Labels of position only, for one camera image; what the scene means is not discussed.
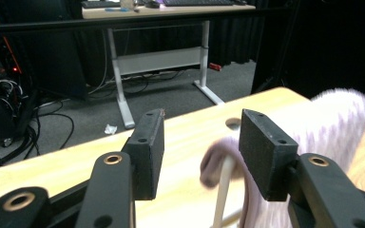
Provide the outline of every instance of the black curtain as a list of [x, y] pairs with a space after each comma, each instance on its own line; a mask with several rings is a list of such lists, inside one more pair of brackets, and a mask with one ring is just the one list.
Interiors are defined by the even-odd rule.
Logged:
[[[268, 0], [247, 0], [257, 9], [268, 7]], [[220, 19], [211, 23], [209, 62], [221, 66], [257, 61], [263, 17]]]

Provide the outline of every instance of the black cable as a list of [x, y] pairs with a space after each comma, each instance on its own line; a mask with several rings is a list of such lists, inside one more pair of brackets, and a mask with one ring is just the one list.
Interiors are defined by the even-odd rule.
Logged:
[[71, 129], [70, 129], [70, 133], [69, 135], [67, 136], [67, 139], [65, 140], [65, 142], [61, 145], [60, 149], [63, 149], [65, 148], [65, 146], [67, 145], [67, 142], [69, 141], [70, 137], [72, 136], [73, 134], [73, 131], [75, 129], [75, 123], [73, 122], [72, 118], [70, 118], [69, 116], [67, 115], [64, 115], [64, 114], [60, 114], [60, 113], [48, 113], [48, 114], [44, 114], [44, 115], [40, 115], [40, 117], [45, 117], [45, 116], [62, 116], [62, 117], [65, 117], [65, 118], [68, 118], [71, 122]]
[[126, 91], [125, 90], [125, 88], [124, 88], [124, 93], [126, 93], [126, 94], [136, 94], [136, 93], [140, 93], [140, 92], [142, 92], [142, 91], [144, 91], [148, 86], [149, 86], [149, 81], [147, 80], [147, 78], [144, 76], [144, 75], [140, 75], [140, 77], [142, 78], [142, 79], [144, 79], [144, 87], [142, 88], [142, 89], [140, 89], [140, 90], [138, 90], [138, 91], [134, 91], [134, 92], [128, 92], [128, 91]]

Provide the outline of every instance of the light wood tabletop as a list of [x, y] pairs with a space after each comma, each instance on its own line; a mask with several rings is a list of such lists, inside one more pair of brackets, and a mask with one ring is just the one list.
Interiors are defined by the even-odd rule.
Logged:
[[[165, 150], [157, 198], [136, 202], [137, 227], [209, 227], [213, 221], [218, 191], [201, 185], [200, 163], [213, 141], [231, 134], [225, 122], [240, 118], [243, 108], [268, 114], [287, 105], [308, 102], [297, 93], [279, 87], [166, 120]], [[87, 180], [95, 160], [106, 152], [120, 151], [131, 133], [129, 130], [2, 167], [0, 197], [27, 186], [44, 187], [51, 197], [55, 196]], [[365, 134], [349, 177], [357, 187], [365, 190]], [[226, 214], [240, 209], [243, 192], [241, 180], [230, 184]]]

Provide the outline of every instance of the standing desk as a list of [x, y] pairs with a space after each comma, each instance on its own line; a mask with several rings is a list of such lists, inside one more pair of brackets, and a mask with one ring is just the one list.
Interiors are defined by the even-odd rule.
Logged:
[[[159, 9], [148, 9], [146, 7], [138, 7], [139, 12], [133, 10], [120, 11], [120, 9], [82, 9], [85, 19], [103, 19], [103, 18], [137, 18], [146, 16], [176, 16], [182, 14], [204, 13], [204, 12], [226, 12], [233, 10], [254, 10], [253, 6], [227, 6], [227, 7], [176, 7], [170, 8], [161, 4]], [[134, 27], [128, 29], [144, 29], [143, 27]], [[208, 38], [209, 38], [209, 21], [202, 22], [202, 46], [184, 49], [175, 49], [168, 51], [157, 51], [151, 53], [118, 56], [115, 48], [115, 40], [113, 36], [113, 28], [107, 28], [111, 61], [115, 75], [115, 83], [117, 86], [118, 96], [117, 102], [121, 110], [125, 128], [133, 128], [135, 122], [132, 118], [129, 106], [127, 104], [121, 75], [147, 72], [157, 69], [165, 69], [172, 67], [186, 67], [193, 65], [201, 65], [201, 78], [194, 82], [213, 103], [216, 105], [223, 104], [212, 90], [206, 86], [206, 70], [208, 62]]]
[[[268, 115], [288, 105], [308, 102], [292, 90], [279, 87], [166, 120], [157, 198], [136, 201], [137, 227], [209, 227], [218, 190], [209, 190], [201, 185], [200, 163], [213, 141], [231, 133], [225, 122], [240, 118], [243, 108]], [[55, 196], [87, 180], [95, 160], [106, 152], [121, 150], [131, 133], [132, 130], [129, 130], [1, 167], [0, 197], [27, 186], [44, 187], [50, 197]], [[365, 191], [365, 134], [348, 176]], [[243, 181], [234, 180], [229, 187], [226, 215], [241, 208], [243, 193]]]

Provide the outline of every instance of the metal ring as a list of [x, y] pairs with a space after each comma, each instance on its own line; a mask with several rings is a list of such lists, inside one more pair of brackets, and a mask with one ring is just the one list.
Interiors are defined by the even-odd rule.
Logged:
[[311, 164], [314, 164], [314, 165], [318, 165], [318, 166], [322, 166], [322, 167], [325, 167], [325, 166], [328, 166], [330, 165], [326, 160], [320, 158], [320, 157], [317, 157], [317, 156], [312, 156], [309, 158], [309, 162]]
[[31, 204], [35, 199], [35, 195], [31, 192], [19, 193], [12, 196], [4, 203], [4, 209], [6, 211], [12, 212], [23, 209]]
[[123, 160], [123, 157], [120, 155], [110, 155], [105, 158], [106, 164], [116, 164]]

